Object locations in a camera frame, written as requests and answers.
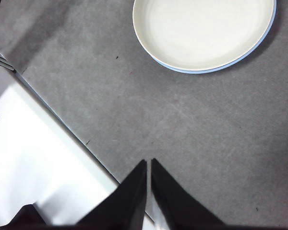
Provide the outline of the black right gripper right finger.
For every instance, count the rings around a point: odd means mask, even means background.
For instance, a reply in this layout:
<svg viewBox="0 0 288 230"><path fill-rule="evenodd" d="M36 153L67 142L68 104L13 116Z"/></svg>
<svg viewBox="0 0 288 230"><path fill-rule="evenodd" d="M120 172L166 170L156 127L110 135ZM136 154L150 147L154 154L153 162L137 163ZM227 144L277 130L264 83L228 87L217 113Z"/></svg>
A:
<svg viewBox="0 0 288 230"><path fill-rule="evenodd" d="M188 194L157 159L151 160L151 187L171 230L225 230L226 224Z"/></svg>

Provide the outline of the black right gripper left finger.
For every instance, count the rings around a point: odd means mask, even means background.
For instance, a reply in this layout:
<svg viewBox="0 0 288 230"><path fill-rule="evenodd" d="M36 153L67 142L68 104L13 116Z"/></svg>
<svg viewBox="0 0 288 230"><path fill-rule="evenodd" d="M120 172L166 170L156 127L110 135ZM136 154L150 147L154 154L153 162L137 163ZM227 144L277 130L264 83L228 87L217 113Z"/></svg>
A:
<svg viewBox="0 0 288 230"><path fill-rule="evenodd" d="M140 161L103 202L77 222L79 230L141 230L147 198L147 162Z"/></svg>

